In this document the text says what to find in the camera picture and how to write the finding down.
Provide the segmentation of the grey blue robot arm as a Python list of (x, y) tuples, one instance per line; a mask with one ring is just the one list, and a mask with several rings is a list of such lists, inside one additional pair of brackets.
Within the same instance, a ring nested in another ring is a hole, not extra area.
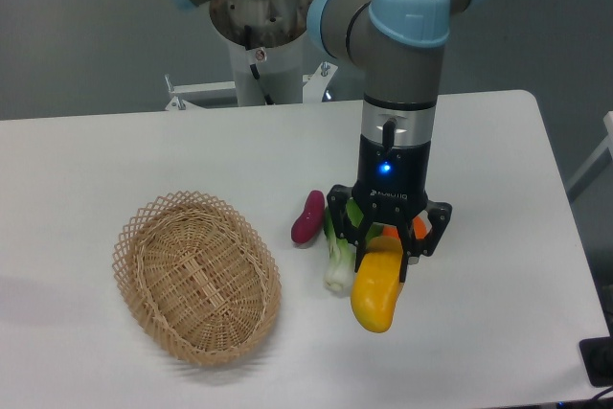
[(365, 74), (357, 179), (328, 195), (336, 235), (366, 254), (375, 223), (396, 227), (394, 277), (431, 255), (452, 208), (425, 191), (444, 47), (453, 14), (484, 0), (173, 0), (207, 5), (231, 54), (238, 103), (303, 98), (302, 38)]

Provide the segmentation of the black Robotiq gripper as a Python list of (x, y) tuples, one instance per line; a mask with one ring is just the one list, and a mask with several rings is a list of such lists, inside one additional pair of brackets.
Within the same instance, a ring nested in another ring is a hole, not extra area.
[[(425, 143), (387, 151), (383, 145), (360, 137), (355, 184), (352, 189), (335, 185), (327, 195), (335, 235), (355, 247), (355, 273), (368, 244), (381, 235), (381, 224), (397, 228), (402, 247), (398, 275), (401, 284), (406, 281), (410, 265), (418, 263), (421, 256), (434, 254), (450, 221), (452, 206), (428, 201), (425, 183), (430, 147)], [(430, 230), (418, 239), (413, 217), (423, 210)]]

